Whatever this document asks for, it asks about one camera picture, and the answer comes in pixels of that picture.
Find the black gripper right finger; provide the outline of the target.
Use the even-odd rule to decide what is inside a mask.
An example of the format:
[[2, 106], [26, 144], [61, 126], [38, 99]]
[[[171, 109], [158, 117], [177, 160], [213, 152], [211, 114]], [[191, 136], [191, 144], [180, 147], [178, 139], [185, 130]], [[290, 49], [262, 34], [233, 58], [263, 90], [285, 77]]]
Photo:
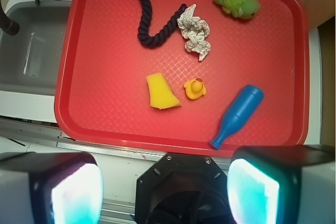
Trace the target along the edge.
[[243, 146], [227, 174], [236, 223], [335, 223], [335, 149]]

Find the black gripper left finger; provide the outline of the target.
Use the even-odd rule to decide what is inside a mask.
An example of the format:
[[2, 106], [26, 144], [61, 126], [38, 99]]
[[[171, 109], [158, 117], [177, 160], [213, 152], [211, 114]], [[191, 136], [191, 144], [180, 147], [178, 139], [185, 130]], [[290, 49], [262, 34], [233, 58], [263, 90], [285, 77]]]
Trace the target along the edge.
[[1, 223], [98, 223], [102, 202], [89, 153], [1, 154]]

